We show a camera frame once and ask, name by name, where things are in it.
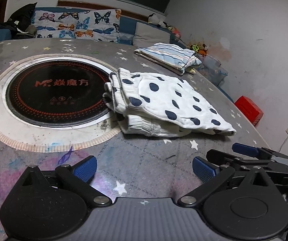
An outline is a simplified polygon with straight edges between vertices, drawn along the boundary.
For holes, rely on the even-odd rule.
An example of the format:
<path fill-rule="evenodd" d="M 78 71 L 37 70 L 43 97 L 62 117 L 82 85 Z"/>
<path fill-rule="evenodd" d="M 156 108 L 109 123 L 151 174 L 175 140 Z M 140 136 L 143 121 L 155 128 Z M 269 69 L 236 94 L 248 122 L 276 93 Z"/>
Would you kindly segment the red box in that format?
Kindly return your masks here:
<path fill-rule="evenodd" d="M 263 111 L 250 98 L 245 96 L 239 97 L 235 102 L 235 106 L 255 127 L 264 115 Z"/>

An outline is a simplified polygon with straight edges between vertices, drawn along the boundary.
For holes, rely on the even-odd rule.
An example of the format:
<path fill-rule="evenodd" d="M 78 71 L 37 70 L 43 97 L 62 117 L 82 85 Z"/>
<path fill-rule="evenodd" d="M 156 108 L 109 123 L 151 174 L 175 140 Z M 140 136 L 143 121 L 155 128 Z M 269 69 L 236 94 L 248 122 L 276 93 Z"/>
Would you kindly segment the white polka dot garment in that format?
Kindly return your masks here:
<path fill-rule="evenodd" d="M 125 134 L 184 137 L 192 132 L 233 136 L 236 130 L 186 80 L 119 68 L 103 97 Z"/>

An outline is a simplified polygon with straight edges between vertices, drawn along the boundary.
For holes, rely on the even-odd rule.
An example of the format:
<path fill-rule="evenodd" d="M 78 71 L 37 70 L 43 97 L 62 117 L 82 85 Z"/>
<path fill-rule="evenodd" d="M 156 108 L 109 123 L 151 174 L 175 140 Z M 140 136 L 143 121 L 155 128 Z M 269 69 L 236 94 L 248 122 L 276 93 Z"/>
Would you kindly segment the plush toys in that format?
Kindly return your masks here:
<path fill-rule="evenodd" d="M 148 23 L 160 28 L 168 29 L 177 39 L 181 38 L 181 33 L 179 32 L 179 30 L 174 26 L 167 24 L 162 19 L 158 18 L 156 13 L 152 13 L 148 16 Z"/>

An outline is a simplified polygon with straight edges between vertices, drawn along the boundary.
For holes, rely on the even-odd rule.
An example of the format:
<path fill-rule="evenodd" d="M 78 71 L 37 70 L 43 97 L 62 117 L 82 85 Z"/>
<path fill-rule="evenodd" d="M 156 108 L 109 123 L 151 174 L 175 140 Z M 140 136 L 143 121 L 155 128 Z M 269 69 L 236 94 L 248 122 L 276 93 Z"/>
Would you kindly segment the grey cushion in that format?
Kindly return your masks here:
<path fill-rule="evenodd" d="M 150 25 L 137 22 L 132 44 L 138 48 L 147 48 L 156 43 L 169 44 L 171 35 Z"/>

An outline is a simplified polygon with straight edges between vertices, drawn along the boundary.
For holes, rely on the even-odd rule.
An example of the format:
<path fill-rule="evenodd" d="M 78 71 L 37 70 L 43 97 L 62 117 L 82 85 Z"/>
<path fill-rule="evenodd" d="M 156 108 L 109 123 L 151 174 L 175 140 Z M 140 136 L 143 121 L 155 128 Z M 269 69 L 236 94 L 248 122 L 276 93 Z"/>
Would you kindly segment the round induction cooktop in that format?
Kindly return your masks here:
<path fill-rule="evenodd" d="M 34 63 L 11 78 L 6 102 L 19 119 L 37 126 L 85 124 L 108 113 L 103 93 L 111 70 L 76 60 Z"/>

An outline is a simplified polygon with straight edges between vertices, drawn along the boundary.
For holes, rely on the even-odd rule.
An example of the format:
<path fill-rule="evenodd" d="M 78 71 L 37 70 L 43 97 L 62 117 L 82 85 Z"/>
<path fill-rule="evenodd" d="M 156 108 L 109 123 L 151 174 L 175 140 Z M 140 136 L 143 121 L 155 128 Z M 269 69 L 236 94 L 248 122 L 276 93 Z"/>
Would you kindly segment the black bag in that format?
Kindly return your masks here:
<path fill-rule="evenodd" d="M 31 39 L 37 35 L 37 28 L 31 20 L 35 13 L 37 2 L 29 3 L 15 11 L 6 22 L 4 27 L 10 31 L 11 39 Z"/>

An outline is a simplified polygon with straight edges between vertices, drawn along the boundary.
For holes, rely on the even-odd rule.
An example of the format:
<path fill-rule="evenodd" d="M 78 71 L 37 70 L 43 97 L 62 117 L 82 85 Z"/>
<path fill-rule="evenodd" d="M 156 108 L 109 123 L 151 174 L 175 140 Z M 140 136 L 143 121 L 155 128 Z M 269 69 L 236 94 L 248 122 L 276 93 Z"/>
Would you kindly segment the folded blue striped cloth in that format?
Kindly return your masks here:
<path fill-rule="evenodd" d="M 157 63 L 179 76 L 202 64 L 194 51 L 162 42 L 147 48 L 137 48 L 134 54 Z"/>

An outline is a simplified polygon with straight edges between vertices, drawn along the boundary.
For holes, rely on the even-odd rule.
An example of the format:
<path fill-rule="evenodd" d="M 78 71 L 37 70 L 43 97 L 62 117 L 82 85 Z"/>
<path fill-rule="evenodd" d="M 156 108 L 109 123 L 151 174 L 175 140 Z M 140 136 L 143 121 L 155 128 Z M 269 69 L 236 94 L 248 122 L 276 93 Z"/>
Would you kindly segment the clear plastic bin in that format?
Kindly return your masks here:
<path fill-rule="evenodd" d="M 219 86 L 220 83 L 228 76 L 228 71 L 221 66 L 221 62 L 210 55 L 199 55 L 201 65 L 198 72 L 202 74 L 213 85 Z"/>

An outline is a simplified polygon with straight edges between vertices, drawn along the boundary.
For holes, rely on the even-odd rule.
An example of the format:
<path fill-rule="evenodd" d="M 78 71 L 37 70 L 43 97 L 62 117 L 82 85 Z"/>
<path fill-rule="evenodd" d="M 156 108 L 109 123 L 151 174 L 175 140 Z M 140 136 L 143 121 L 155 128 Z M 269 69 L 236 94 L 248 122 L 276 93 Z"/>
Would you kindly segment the grey star tablecloth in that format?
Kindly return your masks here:
<path fill-rule="evenodd" d="M 132 46 L 72 39 L 31 39 L 0 42 L 0 76 L 13 64 L 40 54 L 88 55 L 131 72 L 171 72 L 134 54 Z M 212 83 L 200 74 L 183 79 L 202 94 L 236 130 L 232 137 L 192 133 L 178 139 L 148 138 L 118 133 L 108 141 L 73 152 L 34 153 L 13 149 L 0 141 L 0 207 L 9 191 L 30 164 L 41 170 L 60 163 L 75 164 L 87 156 L 98 160 L 92 186 L 115 199 L 126 197 L 172 197 L 178 199 L 200 185 L 192 171 L 192 159 L 209 149 L 231 152 L 233 143 L 265 147 L 256 128 Z M 6 234 L 0 223 L 0 240 Z"/>

